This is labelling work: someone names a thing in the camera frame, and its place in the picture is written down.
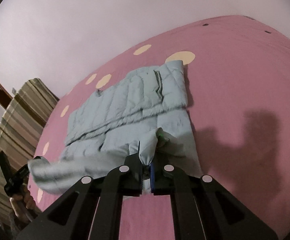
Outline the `person's left hand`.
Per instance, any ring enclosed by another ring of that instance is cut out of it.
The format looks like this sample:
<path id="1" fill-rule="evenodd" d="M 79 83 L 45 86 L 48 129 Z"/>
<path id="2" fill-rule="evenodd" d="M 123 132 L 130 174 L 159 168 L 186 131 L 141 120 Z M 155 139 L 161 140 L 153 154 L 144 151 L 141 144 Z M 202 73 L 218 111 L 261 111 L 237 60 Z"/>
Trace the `person's left hand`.
<path id="1" fill-rule="evenodd" d="M 26 186 L 22 186 L 20 194 L 10 197 L 10 203 L 16 217 L 23 223 L 34 220 L 35 215 L 40 213 L 31 192 Z"/>

